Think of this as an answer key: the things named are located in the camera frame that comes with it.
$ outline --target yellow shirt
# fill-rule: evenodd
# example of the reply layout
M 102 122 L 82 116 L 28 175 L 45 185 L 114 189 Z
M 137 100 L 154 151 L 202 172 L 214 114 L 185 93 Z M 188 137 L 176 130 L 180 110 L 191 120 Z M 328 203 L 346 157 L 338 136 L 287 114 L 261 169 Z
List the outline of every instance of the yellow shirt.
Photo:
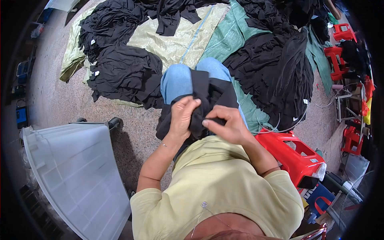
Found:
M 266 236 L 289 239 L 304 215 L 286 171 L 260 177 L 242 146 L 217 136 L 189 146 L 175 163 L 169 187 L 136 193 L 131 208 L 135 240 L 184 239 L 199 217 L 200 223 L 220 213 L 241 214 Z

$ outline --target hand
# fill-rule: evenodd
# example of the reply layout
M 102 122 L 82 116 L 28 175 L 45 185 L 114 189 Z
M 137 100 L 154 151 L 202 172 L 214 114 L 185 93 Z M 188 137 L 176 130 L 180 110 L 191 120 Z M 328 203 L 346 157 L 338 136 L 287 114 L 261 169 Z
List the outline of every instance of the hand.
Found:
M 173 104 L 168 134 L 171 135 L 174 140 L 184 142 L 191 135 L 188 129 L 191 115 L 200 104 L 201 100 L 193 99 L 193 96 L 186 96 Z
M 249 140 L 254 139 L 245 126 L 243 118 L 237 108 L 215 105 L 212 111 L 210 111 L 205 118 L 221 118 L 227 121 L 225 126 L 222 126 L 213 120 L 203 120 L 204 127 L 206 127 L 209 131 L 214 132 L 227 142 L 243 145 Z

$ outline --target speckled floor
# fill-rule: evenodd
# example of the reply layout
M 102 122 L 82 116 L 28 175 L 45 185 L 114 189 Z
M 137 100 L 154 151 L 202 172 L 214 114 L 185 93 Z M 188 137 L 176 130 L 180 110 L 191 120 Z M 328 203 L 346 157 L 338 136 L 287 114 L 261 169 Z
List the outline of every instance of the speckled floor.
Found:
M 79 13 L 101 1 L 90 0 Z M 91 89 L 82 83 L 84 69 L 77 71 L 68 83 L 60 81 L 58 76 L 73 22 L 72 19 L 64 26 L 66 16 L 65 12 L 53 11 L 40 36 L 27 95 L 30 123 L 37 128 L 47 128 L 76 121 L 79 117 L 97 122 L 121 118 L 124 124 L 112 133 L 111 140 L 121 178 L 127 187 L 135 189 L 141 165 L 160 143 L 155 133 L 161 110 L 116 105 L 103 97 L 94 103 Z M 329 97 L 325 95 L 316 71 L 312 103 L 326 105 L 328 102 Z M 327 170 L 335 172 L 340 163 L 338 149 L 344 127 L 335 125 L 333 105 L 319 108 L 310 104 L 306 120 L 294 129 L 294 133 L 311 148 L 322 150 Z M 171 169 L 172 166 L 162 179 L 162 189 L 170 183 Z

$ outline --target wheel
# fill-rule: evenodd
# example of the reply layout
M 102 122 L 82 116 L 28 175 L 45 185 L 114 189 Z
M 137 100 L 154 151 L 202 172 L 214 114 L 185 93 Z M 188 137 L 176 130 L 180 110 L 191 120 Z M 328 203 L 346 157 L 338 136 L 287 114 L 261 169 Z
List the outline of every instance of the wheel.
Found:
M 128 189 L 127 193 L 128 193 L 128 198 L 131 199 L 136 192 L 132 189 Z
M 78 118 L 76 122 L 86 122 L 87 120 L 85 118 Z
M 120 121 L 121 121 L 121 119 L 117 118 L 117 117 L 114 117 L 111 120 L 109 120 L 109 122 L 108 122 L 109 129 L 111 130 L 111 129 L 117 127 L 120 124 Z

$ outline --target jeans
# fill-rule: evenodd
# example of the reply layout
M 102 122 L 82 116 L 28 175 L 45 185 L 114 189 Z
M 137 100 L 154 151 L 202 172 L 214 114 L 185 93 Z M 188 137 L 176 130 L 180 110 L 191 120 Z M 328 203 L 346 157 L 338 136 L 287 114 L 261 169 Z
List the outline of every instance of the jeans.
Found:
M 217 78 L 232 82 L 228 68 L 214 58 L 205 58 L 201 60 L 196 65 L 195 70 L 208 72 L 210 78 Z M 161 78 L 160 91 L 163 95 L 165 104 L 171 104 L 171 102 L 178 96 L 192 94 L 193 89 L 190 68 L 184 64 L 171 65 Z M 238 109 L 246 127 L 248 128 L 240 105 Z

